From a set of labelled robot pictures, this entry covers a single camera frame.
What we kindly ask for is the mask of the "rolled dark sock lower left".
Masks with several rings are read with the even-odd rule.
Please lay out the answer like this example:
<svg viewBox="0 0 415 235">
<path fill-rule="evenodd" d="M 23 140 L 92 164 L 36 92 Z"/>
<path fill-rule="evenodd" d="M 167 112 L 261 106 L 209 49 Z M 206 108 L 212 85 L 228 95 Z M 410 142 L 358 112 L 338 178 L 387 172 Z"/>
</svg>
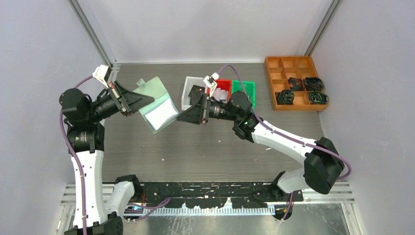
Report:
<svg viewBox="0 0 415 235">
<path fill-rule="evenodd" d="M 293 105 L 294 98 L 294 92 L 291 90 L 276 92 L 277 105 Z"/>
</svg>

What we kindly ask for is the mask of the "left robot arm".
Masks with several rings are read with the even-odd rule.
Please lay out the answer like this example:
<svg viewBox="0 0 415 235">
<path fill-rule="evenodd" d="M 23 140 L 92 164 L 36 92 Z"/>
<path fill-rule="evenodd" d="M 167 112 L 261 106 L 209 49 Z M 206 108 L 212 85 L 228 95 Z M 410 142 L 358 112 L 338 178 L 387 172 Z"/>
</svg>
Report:
<svg viewBox="0 0 415 235">
<path fill-rule="evenodd" d="M 114 114 L 128 117 L 154 102 L 154 98 L 110 82 L 96 100 L 78 87 L 63 92 L 60 127 L 75 173 L 76 211 L 69 235 L 121 235 L 129 202 L 142 198 L 136 175 L 117 177 L 108 201 L 103 196 L 102 164 L 105 128 L 102 121 Z"/>
</svg>

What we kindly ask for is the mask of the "white plastic bin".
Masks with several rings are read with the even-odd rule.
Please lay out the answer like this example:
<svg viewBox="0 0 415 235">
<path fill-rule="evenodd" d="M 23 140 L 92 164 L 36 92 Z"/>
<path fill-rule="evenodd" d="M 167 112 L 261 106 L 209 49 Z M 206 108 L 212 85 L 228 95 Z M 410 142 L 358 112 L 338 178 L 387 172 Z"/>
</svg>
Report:
<svg viewBox="0 0 415 235">
<path fill-rule="evenodd" d="M 207 92 L 207 86 L 203 82 L 203 79 L 204 79 L 203 77 L 193 77 L 193 76 L 187 76 L 185 78 L 184 88 L 183 88 L 183 92 L 181 96 L 181 110 L 182 111 L 185 111 L 191 106 L 189 94 L 194 85 L 202 87 L 203 88 L 202 91 L 205 93 Z"/>
</svg>

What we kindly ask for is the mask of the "rolled dark sock lower right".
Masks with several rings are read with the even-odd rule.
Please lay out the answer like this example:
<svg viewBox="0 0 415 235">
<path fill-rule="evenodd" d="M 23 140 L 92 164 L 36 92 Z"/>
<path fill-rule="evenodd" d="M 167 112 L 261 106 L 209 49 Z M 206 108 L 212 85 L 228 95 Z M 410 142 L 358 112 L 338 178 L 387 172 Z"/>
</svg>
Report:
<svg viewBox="0 0 415 235">
<path fill-rule="evenodd" d="M 323 105 L 328 103 L 328 96 L 321 91 L 309 91 L 308 99 L 312 105 Z"/>
</svg>

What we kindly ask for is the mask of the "red plastic bin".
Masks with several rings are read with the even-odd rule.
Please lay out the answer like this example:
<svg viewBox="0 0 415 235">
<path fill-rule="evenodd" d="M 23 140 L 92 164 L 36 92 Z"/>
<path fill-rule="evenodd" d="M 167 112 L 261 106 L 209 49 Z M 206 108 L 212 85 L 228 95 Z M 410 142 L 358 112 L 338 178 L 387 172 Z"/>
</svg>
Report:
<svg viewBox="0 0 415 235">
<path fill-rule="evenodd" d="M 217 88 L 220 88 L 222 90 L 227 90 L 229 91 L 229 95 L 228 95 L 228 101 L 230 100 L 231 97 L 231 80 L 225 80 L 225 79 L 218 79 L 217 81 Z"/>
</svg>

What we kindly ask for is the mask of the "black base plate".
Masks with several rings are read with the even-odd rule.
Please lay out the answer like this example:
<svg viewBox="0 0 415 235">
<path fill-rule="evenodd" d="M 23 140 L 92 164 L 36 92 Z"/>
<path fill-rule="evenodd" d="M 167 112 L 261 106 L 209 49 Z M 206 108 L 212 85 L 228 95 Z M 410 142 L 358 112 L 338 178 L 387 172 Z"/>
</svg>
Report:
<svg viewBox="0 0 415 235">
<path fill-rule="evenodd" d="M 128 203 L 155 207 L 165 199 L 165 208 L 223 208 L 227 201 L 233 209 L 265 208 L 268 203 L 302 202 L 302 191 L 293 196 L 279 195 L 277 186 L 268 182 L 142 182 Z"/>
</svg>

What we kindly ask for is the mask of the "green plastic bin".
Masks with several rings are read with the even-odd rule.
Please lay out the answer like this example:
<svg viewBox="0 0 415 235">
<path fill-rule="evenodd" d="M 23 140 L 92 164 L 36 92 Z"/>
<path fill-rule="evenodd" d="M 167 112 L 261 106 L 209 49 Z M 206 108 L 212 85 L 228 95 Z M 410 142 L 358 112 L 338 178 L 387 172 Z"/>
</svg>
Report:
<svg viewBox="0 0 415 235">
<path fill-rule="evenodd" d="M 244 90 L 242 89 L 242 86 L 239 82 L 239 80 L 232 80 L 231 81 L 231 94 L 237 91 L 245 91 L 249 101 L 252 103 L 253 105 L 253 109 L 255 109 L 256 107 L 256 85 L 255 82 L 252 81 L 242 81 Z"/>
</svg>

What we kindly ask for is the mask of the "rolled dark sock upper right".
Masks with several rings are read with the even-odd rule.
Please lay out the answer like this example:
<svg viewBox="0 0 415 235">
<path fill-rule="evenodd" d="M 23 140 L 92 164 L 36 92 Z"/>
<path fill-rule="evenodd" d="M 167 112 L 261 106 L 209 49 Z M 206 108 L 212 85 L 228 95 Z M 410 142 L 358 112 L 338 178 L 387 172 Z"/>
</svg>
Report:
<svg viewBox="0 0 415 235">
<path fill-rule="evenodd" d="M 303 83 L 307 91 L 322 91 L 324 89 L 324 83 L 318 77 L 306 77 Z"/>
</svg>

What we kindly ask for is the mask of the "orange wooden compartment tray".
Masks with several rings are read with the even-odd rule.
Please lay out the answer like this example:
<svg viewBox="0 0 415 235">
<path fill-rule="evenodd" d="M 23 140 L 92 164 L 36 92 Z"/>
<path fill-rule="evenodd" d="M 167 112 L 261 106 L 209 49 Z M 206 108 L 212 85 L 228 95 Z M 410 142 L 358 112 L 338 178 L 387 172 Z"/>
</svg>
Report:
<svg viewBox="0 0 415 235">
<path fill-rule="evenodd" d="M 275 111 L 323 111 L 328 107 L 323 82 L 310 56 L 267 56 L 264 67 Z"/>
</svg>

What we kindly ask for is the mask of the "silver cards in red bin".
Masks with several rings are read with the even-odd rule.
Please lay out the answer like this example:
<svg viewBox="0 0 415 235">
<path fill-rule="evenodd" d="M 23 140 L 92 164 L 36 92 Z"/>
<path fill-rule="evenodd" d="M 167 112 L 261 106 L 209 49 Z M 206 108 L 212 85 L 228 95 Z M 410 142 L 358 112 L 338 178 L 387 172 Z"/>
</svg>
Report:
<svg viewBox="0 0 415 235">
<path fill-rule="evenodd" d="M 227 103 L 228 102 L 228 95 L 229 95 L 229 91 L 217 88 L 212 93 L 211 97 L 212 97 L 212 99 L 214 99 L 218 102 Z"/>
</svg>

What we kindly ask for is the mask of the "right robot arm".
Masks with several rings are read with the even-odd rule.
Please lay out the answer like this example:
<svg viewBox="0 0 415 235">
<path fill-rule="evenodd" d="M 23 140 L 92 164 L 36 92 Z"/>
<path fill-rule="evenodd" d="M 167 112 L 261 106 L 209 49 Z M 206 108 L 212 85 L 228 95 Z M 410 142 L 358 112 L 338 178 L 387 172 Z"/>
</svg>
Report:
<svg viewBox="0 0 415 235">
<path fill-rule="evenodd" d="M 278 201 L 307 188 L 328 194 L 345 168 L 331 140 L 308 139 L 271 125 L 252 110 L 243 91 L 234 92 L 227 103 L 201 93 L 190 108 L 177 116 L 177 121 L 200 125 L 211 118 L 232 121 L 232 130 L 240 139 L 270 147 L 302 165 L 298 170 L 279 173 L 272 181 L 269 194 Z"/>
</svg>

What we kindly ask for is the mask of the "rolled dark sock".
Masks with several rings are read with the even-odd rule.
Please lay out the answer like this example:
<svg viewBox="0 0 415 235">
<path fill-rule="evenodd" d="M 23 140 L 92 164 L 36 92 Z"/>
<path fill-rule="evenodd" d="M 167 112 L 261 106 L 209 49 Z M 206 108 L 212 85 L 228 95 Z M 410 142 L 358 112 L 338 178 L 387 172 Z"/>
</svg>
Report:
<svg viewBox="0 0 415 235">
<path fill-rule="evenodd" d="M 293 105 L 294 98 L 294 92 L 291 90 L 276 92 L 277 105 Z"/>
<path fill-rule="evenodd" d="M 312 105 L 323 105 L 328 103 L 328 96 L 321 91 L 309 91 L 308 99 Z"/>
<path fill-rule="evenodd" d="M 288 78 L 288 85 L 290 91 L 304 91 L 305 86 L 302 79 L 289 77 Z"/>
<path fill-rule="evenodd" d="M 324 83 L 318 77 L 306 77 L 303 83 L 307 91 L 322 91 L 324 89 Z"/>
</svg>

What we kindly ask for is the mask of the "rolled dark sock upper left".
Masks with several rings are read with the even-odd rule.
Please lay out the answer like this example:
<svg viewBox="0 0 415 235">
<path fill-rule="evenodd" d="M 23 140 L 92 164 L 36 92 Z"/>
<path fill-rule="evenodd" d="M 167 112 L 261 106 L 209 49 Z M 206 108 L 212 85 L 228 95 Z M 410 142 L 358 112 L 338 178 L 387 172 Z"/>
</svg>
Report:
<svg viewBox="0 0 415 235">
<path fill-rule="evenodd" d="M 288 85 L 290 91 L 304 91 L 305 86 L 302 79 L 289 77 L 288 78 Z"/>
</svg>

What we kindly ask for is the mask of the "black card in white bin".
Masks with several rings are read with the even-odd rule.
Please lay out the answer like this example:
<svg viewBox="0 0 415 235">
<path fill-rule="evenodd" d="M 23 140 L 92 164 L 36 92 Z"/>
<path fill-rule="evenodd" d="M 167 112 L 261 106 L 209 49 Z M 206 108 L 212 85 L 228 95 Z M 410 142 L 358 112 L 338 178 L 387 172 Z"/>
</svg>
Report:
<svg viewBox="0 0 415 235">
<path fill-rule="evenodd" d="M 202 86 L 193 85 L 189 94 L 189 104 L 192 106 L 194 104 L 197 104 L 199 102 L 200 97 L 202 94 L 205 93 L 205 88 Z"/>
</svg>

